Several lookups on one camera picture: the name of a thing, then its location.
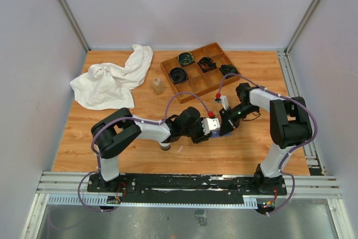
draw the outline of black cable coil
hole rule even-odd
[[[204,73],[216,68],[216,64],[210,57],[201,58],[198,65]]]
[[[229,73],[234,73],[234,74],[238,74],[239,72],[237,71],[236,67],[233,67],[231,65],[228,64],[222,64],[222,67],[219,68],[220,71],[222,72],[223,75],[229,74]]]
[[[178,84],[188,80],[188,74],[180,67],[174,67],[169,72],[170,79],[174,84]]]
[[[192,64],[194,62],[194,58],[192,57],[191,53],[185,52],[181,53],[178,56],[178,62],[182,67],[185,67],[189,64]]]

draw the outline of red component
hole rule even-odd
[[[213,118],[215,116],[215,114],[212,111],[209,111],[208,116],[209,116],[209,118]]]

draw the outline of wooden table surface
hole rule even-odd
[[[160,62],[175,57],[180,51],[155,51],[152,65],[143,85],[132,91],[135,108],[131,110],[141,118],[162,119],[168,100],[173,96]],[[228,57],[246,77],[268,89],[286,93],[285,82],[275,51],[227,51]],[[90,51],[83,72],[97,63],[115,63],[124,66],[131,51]],[[151,88],[153,78],[163,81],[165,91],[157,96]],[[240,82],[223,87],[231,106],[239,103],[235,88]],[[208,108],[220,118],[221,104],[214,102],[216,91],[207,93],[202,99]],[[188,106],[197,108],[203,116],[206,112],[202,104],[192,100],[180,104],[172,102],[168,115],[179,114]],[[53,171],[87,172],[96,169],[96,158],[90,149],[94,124],[112,114],[115,110],[94,111],[81,107],[73,101],[68,121],[58,150]],[[239,128],[228,137],[220,137],[192,144],[190,138],[182,137],[172,144],[169,151],[162,151],[157,142],[135,140],[120,155],[121,172],[132,173],[183,173],[183,174],[253,174],[258,163],[262,162],[272,144],[269,127],[269,114],[261,110],[261,117],[254,121],[241,122]],[[309,175],[303,150],[291,157],[285,171],[294,175]]]

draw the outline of crumpled cloth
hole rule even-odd
[[[131,90],[142,85],[152,62],[149,46],[133,45],[124,67],[112,63],[94,64],[70,82],[74,99],[86,109],[134,108]]]

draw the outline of white wall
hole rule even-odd
[[[311,0],[67,0],[92,48],[284,48]]]
[[[358,236],[358,1],[322,0],[291,53],[326,169]]]
[[[57,0],[0,0],[0,237],[20,238],[67,119],[84,50]]]

